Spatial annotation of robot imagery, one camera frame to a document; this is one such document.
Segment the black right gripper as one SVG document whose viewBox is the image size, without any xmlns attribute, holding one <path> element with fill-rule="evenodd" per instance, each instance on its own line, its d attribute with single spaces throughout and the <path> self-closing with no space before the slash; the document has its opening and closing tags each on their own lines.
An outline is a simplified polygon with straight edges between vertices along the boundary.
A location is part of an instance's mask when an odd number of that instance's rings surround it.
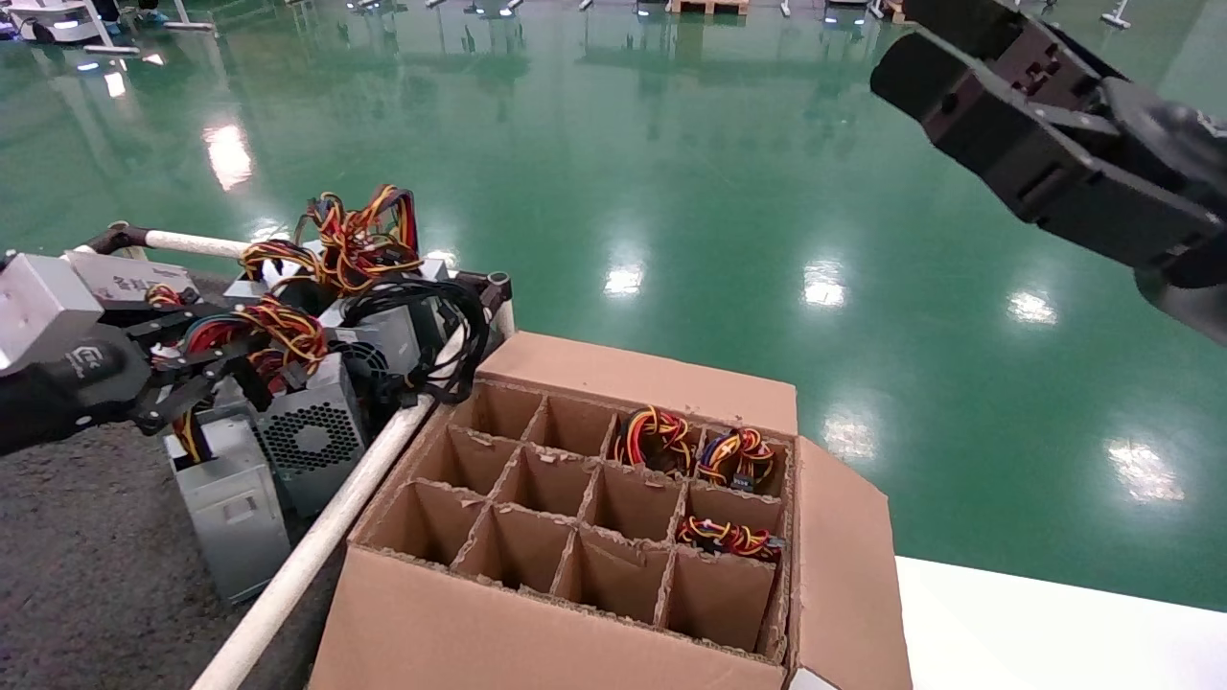
<svg viewBox="0 0 1227 690">
<path fill-rule="evenodd" d="M 1123 79 L 1014 2 L 906 14 L 930 36 L 894 42 L 872 93 L 1022 222 L 1135 269 L 1150 306 L 1225 345 L 1225 122 Z"/>
</svg>

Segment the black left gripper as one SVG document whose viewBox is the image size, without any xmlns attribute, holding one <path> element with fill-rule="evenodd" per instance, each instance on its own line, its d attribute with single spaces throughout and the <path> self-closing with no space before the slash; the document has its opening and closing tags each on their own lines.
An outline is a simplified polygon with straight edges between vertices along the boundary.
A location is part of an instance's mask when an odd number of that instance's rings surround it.
<svg viewBox="0 0 1227 690">
<path fill-rule="evenodd" d="M 155 304 L 120 335 L 91 335 L 49 362 L 1 379 L 1 454 L 128 421 L 153 435 L 233 379 L 267 410 L 272 392 L 253 363 L 277 357 L 253 306 Z M 152 371 L 150 363 L 155 363 Z"/>
</svg>

